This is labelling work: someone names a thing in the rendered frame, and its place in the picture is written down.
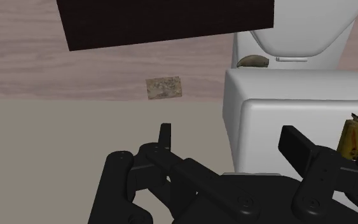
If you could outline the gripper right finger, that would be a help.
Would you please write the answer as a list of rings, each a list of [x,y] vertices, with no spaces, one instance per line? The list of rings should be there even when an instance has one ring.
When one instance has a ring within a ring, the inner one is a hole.
[[[314,144],[292,125],[282,127],[278,149],[302,178],[279,194],[278,218],[358,218],[358,159]]]

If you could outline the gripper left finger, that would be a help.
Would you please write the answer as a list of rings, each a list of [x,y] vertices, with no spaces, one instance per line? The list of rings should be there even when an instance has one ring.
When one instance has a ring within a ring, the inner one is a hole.
[[[88,224],[153,224],[150,212],[133,203],[148,189],[175,221],[189,214],[198,199],[229,216],[236,224],[259,220],[260,204],[246,191],[225,181],[197,161],[171,152],[171,125],[160,126],[158,142],[146,143],[133,155],[114,151],[106,157]]]

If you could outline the yellow crumpled packet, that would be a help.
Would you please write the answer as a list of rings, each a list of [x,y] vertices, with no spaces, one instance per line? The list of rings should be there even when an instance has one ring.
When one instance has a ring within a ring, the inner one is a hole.
[[[346,120],[341,132],[337,152],[349,160],[358,158],[358,116],[351,114],[352,119]]]

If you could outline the white toilet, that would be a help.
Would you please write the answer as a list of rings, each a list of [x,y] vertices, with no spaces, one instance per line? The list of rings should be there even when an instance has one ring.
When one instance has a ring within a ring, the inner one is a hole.
[[[285,125],[336,149],[358,115],[358,73],[338,69],[357,17],[358,0],[275,0],[271,29],[234,34],[223,120],[237,173],[298,178],[278,150]],[[269,66],[237,67],[248,55]]]

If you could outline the beige mottled flat square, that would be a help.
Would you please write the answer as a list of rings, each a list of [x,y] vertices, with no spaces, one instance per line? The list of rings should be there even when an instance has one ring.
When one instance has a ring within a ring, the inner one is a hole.
[[[146,79],[149,100],[182,97],[181,79],[178,76]]]

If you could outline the brown curved oval object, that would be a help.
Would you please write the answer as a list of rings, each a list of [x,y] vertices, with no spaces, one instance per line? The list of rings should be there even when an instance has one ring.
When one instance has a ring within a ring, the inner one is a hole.
[[[268,67],[269,59],[261,55],[248,55],[237,62],[237,67]]]

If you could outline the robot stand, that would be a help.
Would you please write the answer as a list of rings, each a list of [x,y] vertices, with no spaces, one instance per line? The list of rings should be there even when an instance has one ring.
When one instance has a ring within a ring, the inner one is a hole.
[[[274,0],[56,0],[70,51],[269,29]]]

